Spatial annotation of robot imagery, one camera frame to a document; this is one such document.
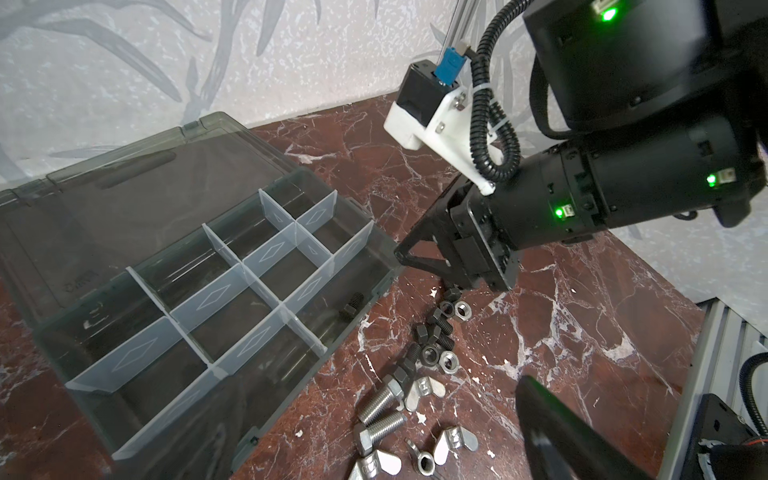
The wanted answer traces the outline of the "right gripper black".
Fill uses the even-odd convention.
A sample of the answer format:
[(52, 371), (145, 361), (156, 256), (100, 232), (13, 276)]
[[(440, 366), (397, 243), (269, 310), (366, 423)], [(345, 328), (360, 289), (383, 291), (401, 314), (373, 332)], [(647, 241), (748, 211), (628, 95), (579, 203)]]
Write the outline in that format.
[(398, 261), (418, 270), (452, 270), (463, 290), (512, 290), (520, 255), (469, 179), (455, 179), (445, 203), (435, 203), (395, 248)]

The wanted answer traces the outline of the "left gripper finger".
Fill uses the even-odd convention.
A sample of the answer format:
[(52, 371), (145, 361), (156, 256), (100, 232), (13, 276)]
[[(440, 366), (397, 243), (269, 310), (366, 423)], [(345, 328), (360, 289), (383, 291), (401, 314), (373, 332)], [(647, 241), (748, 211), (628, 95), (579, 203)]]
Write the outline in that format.
[(647, 479), (536, 379), (518, 381), (516, 412), (534, 479)]

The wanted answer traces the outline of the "grey compartment organizer box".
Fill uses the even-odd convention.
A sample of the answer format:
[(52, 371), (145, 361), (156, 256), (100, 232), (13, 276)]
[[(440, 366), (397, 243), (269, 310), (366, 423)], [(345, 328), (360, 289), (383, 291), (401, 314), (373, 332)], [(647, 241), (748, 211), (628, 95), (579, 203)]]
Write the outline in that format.
[(121, 479), (230, 477), (400, 274), (394, 248), (222, 112), (1, 193), (2, 278)]

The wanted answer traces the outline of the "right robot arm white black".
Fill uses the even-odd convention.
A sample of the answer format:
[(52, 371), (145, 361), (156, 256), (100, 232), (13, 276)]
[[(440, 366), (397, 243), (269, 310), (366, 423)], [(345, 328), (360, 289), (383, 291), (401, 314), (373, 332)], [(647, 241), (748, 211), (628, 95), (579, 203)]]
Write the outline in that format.
[[(766, 186), (763, 1), (511, 1), (479, 43), (457, 4), (438, 62), (411, 64), (385, 120), (404, 148), (458, 171), (395, 254), (474, 289), (513, 288), (522, 251), (710, 209), (732, 228)], [(524, 157), (491, 83), (522, 19), (529, 106), (552, 146)]]

